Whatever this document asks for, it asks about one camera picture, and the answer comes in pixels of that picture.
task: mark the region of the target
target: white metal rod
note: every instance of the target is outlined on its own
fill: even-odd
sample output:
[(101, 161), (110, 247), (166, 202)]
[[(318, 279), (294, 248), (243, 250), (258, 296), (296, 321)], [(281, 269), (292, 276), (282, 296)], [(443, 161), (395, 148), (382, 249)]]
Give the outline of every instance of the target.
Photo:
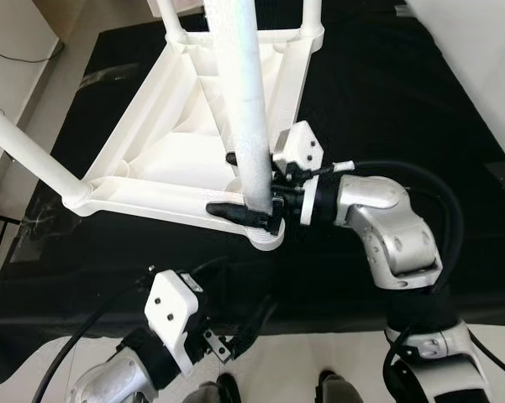
[(254, 0), (205, 0), (245, 204), (271, 212), (271, 161)]
[(301, 36), (314, 37), (323, 31), (321, 24), (321, 0), (304, 0), (302, 4)]
[(166, 28), (166, 40), (179, 41), (185, 35), (185, 29), (181, 27), (179, 18), (171, 0), (157, 0), (160, 16)]
[(1, 112), (0, 147), (60, 194), (64, 201), (77, 202), (90, 194), (88, 184), (79, 181)]

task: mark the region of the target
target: black tablecloth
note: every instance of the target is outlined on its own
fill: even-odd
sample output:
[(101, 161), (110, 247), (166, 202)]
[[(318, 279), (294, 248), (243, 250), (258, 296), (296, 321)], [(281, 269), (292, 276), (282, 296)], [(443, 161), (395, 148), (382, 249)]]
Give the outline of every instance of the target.
[[(299, 25), (293, 1), (257, 3), (260, 28)], [(440, 175), (466, 215), (466, 241), (451, 279), (455, 305), (468, 322), (505, 325), (505, 190), (487, 168), (505, 155), (426, 29), (392, 10), (325, 2), (324, 46), (312, 56), (298, 120), (310, 123), (325, 162), (406, 160)], [(202, 15), (182, 22), (189, 30), (207, 27)], [(162, 51), (164, 33), (153, 23), (99, 36), (89, 78), (52, 151), (78, 177)], [(395, 171), (379, 174), (426, 186)], [(440, 209), (418, 196), (413, 207), (440, 242)], [(80, 218), (40, 182), (0, 273), (0, 382), (43, 343), (71, 334), (149, 264), (187, 269), (223, 255), (233, 263), (212, 296), (216, 328), (246, 318), (266, 293), (279, 301), (266, 333), (384, 325), (380, 291), (351, 231), (290, 225), (285, 243), (262, 253), (229, 233), (111, 212)], [(122, 337), (144, 324), (145, 298), (127, 295), (87, 336)]]

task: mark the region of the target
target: shoe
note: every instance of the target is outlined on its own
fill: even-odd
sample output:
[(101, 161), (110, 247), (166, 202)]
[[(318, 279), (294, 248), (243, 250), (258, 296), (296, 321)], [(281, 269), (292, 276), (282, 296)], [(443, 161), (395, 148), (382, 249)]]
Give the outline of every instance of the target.
[(241, 403), (241, 396), (235, 378), (230, 374), (222, 374), (217, 378), (220, 388), (220, 403)]
[(315, 403), (323, 403), (323, 382), (330, 375), (336, 375), (336, 373), (330, 369), (324, 369), (321, 374), (319, 374), (318, 386), (316, 386), (316, 398), (314, 400)]

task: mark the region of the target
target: white floor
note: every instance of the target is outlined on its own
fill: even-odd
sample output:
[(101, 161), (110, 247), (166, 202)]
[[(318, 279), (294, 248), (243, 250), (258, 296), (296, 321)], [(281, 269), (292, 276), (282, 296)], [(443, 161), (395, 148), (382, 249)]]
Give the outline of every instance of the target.
[[(30, 122), (28, 134), (50, 150), (82, 78), (97, 34), (106, 29), (152, 20), (146, 1), (89, 0), (76, 23), (66, 51), (59, 59), (41, 102)], [(0, 214), (22, 218), (37, 180), (23, 166), (13, 163), (0, 189)], [(10, 226), (0, 252), (0, 267), (16, 228)], [(481, 340), (505, 361), (505, 327), (473, 327)], [(0, 385), (0, 402), (30, 401), (50, 361), (65, 338), (47, 343)], [(119, 340), (81, 340), (61, 365), (44, 401), (65, 399), (78, 377), (112, 353)], [(294, 335), (260, 338), (236, 362), (223, 367), (212, 356), (197, 365), (193, 376), (179, 377), (161, 392), (158, 402), (179, 402), (206, 380), (224, 371), (233, 373), (244, 403), (313, 401), (319, 372), (331, 368), (354, 383), (365, 402), (392, 401), (383, 385), (381, 364), (387, 350), (382, 332)], [(496, 402), (505, 402), (505, 374), (483, 358)]]

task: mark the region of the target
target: white plastic stand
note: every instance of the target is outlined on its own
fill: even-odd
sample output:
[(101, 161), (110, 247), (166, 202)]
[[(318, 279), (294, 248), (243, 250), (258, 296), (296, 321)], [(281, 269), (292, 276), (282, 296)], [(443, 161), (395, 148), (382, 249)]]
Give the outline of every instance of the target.
[[(205, 0), (210, 32), (184, 31), (158, 0), (167, 46), (79, 181), (0, 113), (0, 146), (80, 216), (98, 210), (243, 234), (261, 250), (277, 236), (206, 213), (209, 202), (271, 211), (272, 152), (297, 117), (310, 55), (321, 48), (321, 1), (299, 29), (257, 31), (253, 0)], [(225, 162), (234, 151), (238, 168)]]

